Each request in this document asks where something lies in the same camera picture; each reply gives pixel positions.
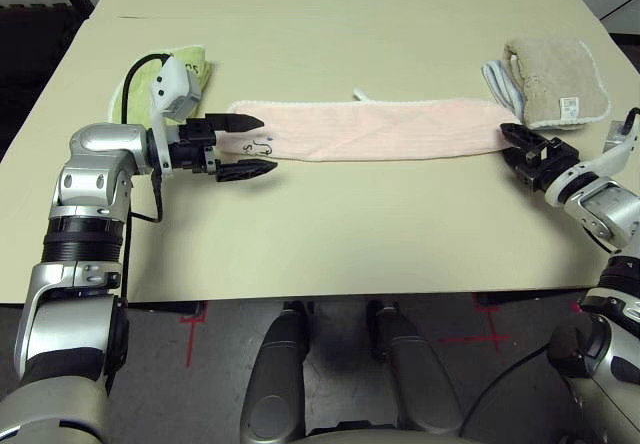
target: white tag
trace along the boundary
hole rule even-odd
[[[580,99],[577,97],[560,98],[560,120],[577,119],[580,114]]]

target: yellow-green towel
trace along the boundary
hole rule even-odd
[[[195,73],[200,83],[200,88],[204,90],[204,87],[211,76],[211,63],[205,59],[205,52],[203,46],[185,46],[176,49],[167,49],[164,51],[153,52],[166,52],[171,54],[182,62],[185,63],[187,68]],[[131,80],[131,86],[129,87],[129,106],[127,109],[127,122],[129,124],[143,124],[145,127],[151,127],[150,118],[150,91],[149,85],[152,79],[155,79],[162,63],[158,60],[147,62],[144,66],[138,69],[133,79]],[[122,84],[124,78],[116,88],[109,104],[109,122],[120,123],[120,111],[122,106]],[[193,110],[191,115],[195,115],[197,107]]]

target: red tape mark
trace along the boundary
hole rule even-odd
[[[191,324],[189,329],[189,340],[187,341],[187,363],[185,367],[191,367],[191,356],[193,355],[193,345],[196,340],[196,324],[200,324],[207,320],[207,303],[203,304],[202,313],[199,316],[194,317],[181,317],[180,322],[182,324]]]
[[[443,337],[438,342],[445,344],[453,342],[487,342],[487,341],[508,341],[511,336],[505,334],[497,334],[495,336],[465,336],[465,337]]]
[[[476,312],[482,312],[487,315],[487,321],[489,323],[489,330],[491,334],[488,336],[463,336],[463,337],[443,337],[438,339],[438,342],[442,343],[468,343],[468,342],[493,342],[493,345],[496,348],[496,352],[500,352],[500,342],[501,341],[509,341],[511,340],[511,336],[508,334],[498,334],[496,332],[496,326],[493,322],[493,313],[498,312],[500,310],[500,306],[483,306],[478,302],[478,297],[476,294],[471,294],[473,298],[473,308]]]

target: table surface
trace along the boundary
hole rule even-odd
[[[102,0],[0,165],[0,301],[24,299],[71,134],[105,120],[148,51],[204,44],[214,72],[200,111],[224,112],[242,99],[348,101],[354,86],[384,100],[491,99],[480,66],[518,36],[587,42],[612,119],[640,101],[638,74],[580,0]],[[607,130],[559,134],[589,159]],[[616,176],[636,192],[639,164],[635,153]],[[134,184],[134,209],[153,213],[148,177]],[[164,195],[165,221],[134,225],[132,301],[582,287],[606,259],[496,153],[283,160],[231,183],[181,172]]]

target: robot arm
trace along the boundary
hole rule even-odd
[[[131,178],[151,174],[159,191],[175,168],[226,181],[276,166],[215,159],[215,131],[263,125],[250,116],[208,114],[165,125],[165,117],[183,119],[200,98],[197,81],[177,59],[166,61],[151,93],[152,130],[94,124],[71,138],[20,319],[14,353],[20,387],[0,403],[3,443],[107,442],[107,394],[127,355],[127,301],[115,291],[125,275],[120,250]]]
[[[589,162],[558,138],[501,126],[515,146],[503,155],[518,178],[617,249],[581,301],[584,312],[556,328],[548,349],[605,443],[640,442],[640,197],[609,177],[637,145],[638,116],[634,108],[625,122],[614,123],[605,152]]]

